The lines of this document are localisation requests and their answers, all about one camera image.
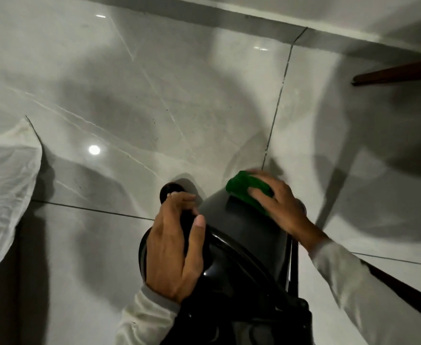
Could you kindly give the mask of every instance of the person's right hand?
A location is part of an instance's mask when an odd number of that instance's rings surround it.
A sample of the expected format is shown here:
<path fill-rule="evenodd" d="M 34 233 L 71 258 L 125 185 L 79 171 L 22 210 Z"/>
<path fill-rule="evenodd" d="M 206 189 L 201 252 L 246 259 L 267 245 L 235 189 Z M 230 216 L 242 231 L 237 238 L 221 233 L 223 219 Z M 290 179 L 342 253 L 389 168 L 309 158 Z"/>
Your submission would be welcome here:
<path fill-rule="evenodd" d="M 289 185 L 265 171 L 250 169 L 248 173 L 268 184 L 275 193 L 275 196 L 271 198 L 266 196 L 260 189 L 248 189 L 249 195 L 266 209 L 271 218 L 284 231 L 292 234 L 295 227 L 309 222 Z"/>

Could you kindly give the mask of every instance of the sleeve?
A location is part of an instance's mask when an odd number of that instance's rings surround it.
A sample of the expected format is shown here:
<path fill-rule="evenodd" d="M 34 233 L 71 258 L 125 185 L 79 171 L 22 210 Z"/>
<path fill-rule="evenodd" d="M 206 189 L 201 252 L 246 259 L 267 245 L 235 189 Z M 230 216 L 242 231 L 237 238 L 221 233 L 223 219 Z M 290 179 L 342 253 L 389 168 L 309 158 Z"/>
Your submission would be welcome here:
<path fill-rule="evenodd" d="M 147 285 L 124 308 L 115 345 L 158 345 L 174 325 L 180 305 L 156 294 Z"/>
<path fill-rule="evenodd" d="M 359 258 L 328 240 L 311 253 L 311 260 L 369 345 L 421 344 L 421 313 L 375 278 Z"/>

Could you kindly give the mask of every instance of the green sponge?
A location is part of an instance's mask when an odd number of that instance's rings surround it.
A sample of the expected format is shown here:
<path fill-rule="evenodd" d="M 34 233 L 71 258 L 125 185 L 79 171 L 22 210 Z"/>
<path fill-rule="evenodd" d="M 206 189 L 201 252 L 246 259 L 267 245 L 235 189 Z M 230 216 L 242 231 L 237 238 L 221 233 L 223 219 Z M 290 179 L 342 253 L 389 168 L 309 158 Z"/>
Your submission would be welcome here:
<path fill-rule="evenodd" d="M 240 171 L 233 178 L 228 180 L 225 190 L 232 196 L 239 198 L 248 205 L 257 209 L 260 213 L 268 215 L 260 203 L 247 193 L 248 188 L 260 189 L 266 196 L 273 197 L 275 194 L 268 184 L 258 178 L 251 177 L 250 173 Z"/>

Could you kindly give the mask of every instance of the wooden leg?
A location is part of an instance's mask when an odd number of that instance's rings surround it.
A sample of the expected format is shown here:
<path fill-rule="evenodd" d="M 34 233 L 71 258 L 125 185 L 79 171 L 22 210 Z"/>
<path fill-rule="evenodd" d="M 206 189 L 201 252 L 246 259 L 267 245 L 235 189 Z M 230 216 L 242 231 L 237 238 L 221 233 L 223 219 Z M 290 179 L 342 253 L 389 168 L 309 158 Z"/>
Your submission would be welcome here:
<path fill-rule="evenodd" d="M 351 84 L 353 86 L 364 86 L 415 80 L 421 80 L 421 62 L 357 75 L 353 78 Z"/>

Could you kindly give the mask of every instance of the marble floor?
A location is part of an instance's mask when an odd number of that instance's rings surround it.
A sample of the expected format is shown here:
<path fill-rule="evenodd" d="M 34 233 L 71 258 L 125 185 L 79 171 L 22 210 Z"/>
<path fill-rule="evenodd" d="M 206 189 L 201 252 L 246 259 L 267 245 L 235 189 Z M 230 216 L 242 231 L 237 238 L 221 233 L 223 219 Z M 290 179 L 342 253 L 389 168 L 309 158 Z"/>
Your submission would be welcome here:
<path fill-rule="evenodd" d="M 382 63 L 87 0 L 0 0 L 0 133 L 44 148 L 20 246 L 24 344 L 109 344 L 159 189 L 287 180 L 311 220 L 421 291 L 421 83 Z M 317 345 L 364 344 L 300 251 Z"/>

